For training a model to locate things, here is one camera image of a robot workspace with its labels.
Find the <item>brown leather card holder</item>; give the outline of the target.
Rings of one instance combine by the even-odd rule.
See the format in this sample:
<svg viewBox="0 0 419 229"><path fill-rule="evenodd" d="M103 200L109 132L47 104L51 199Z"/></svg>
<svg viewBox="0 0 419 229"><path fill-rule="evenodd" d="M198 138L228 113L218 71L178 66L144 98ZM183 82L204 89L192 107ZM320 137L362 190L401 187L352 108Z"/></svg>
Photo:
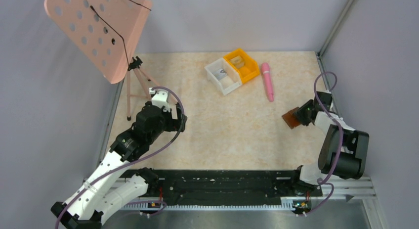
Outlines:
<svg viewBox="0 0 419 229"><path fill-rule="evenodd" d="M282 115L282 119L290 129L294 129L301 125L301 122L297 119L297 117L294 116L294 113L298 111L298 109L299 107L296 107Z"/></svg>

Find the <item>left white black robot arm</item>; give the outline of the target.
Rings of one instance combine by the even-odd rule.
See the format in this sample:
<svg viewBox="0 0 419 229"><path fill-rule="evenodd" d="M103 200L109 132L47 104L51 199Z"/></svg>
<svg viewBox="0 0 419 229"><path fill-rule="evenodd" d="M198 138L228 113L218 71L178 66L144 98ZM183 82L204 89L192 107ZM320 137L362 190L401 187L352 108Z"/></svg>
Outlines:
<svg viewBox="0 0 419 229"><path fill-rule="evenodd" d="M122 186L109 189L132 165L168 148L185 130L187 116L181 101L174 108L149 101L137 113L131 127L120 133L102 162L82 186L64 202L55 202L51 212L54 227L100 229L134 198L155 189L159 177L149 168L138 170Z"/></svg>

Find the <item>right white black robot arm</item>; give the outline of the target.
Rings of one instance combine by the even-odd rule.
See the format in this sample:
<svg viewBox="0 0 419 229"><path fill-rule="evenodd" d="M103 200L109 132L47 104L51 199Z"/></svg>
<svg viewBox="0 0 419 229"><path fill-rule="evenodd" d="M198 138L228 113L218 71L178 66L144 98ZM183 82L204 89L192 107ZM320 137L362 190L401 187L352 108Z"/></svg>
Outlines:
<svg viewBox="0 0 419 229"><path fill-rule="evenodd" d="M343 180L360 179L365 171L369 134L348 126L332 112L331 93L316 94L291 110L292 127L313 124L325 134L317 163L298 167L299 182L305 186L318 185L328 174Z"/></svg>

